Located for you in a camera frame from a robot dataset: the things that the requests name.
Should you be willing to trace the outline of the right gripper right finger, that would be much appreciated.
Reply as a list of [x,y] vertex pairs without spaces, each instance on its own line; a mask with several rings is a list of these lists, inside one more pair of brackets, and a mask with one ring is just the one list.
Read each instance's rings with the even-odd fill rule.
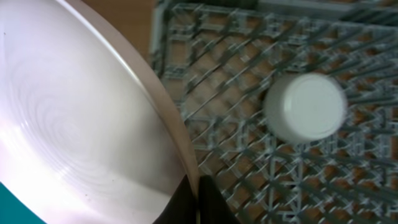
[[209,175],[200,177],[198,208],[201,224],[240,224]]

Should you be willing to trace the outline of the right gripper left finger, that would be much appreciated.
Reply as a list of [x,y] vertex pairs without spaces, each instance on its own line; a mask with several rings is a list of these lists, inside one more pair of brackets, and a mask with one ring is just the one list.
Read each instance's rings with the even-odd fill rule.
[[153,224],[196,224],[197,201],[185,176]]

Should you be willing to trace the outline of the large white plate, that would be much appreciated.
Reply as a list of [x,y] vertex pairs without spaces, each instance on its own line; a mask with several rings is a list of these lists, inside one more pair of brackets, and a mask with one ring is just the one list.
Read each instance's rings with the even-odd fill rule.
[[1,2],[1,182],[46,223],[152,223],[193,145],[139,52],[83,1]]

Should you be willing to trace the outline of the small grey bowl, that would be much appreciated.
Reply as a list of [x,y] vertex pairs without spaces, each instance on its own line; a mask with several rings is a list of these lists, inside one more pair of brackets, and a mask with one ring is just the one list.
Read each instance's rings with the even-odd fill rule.
[[339,130],[348,112],[348,100],[339,83],[321,73],[284,75],[264,99],[267,127],[289,143],[324,139]]

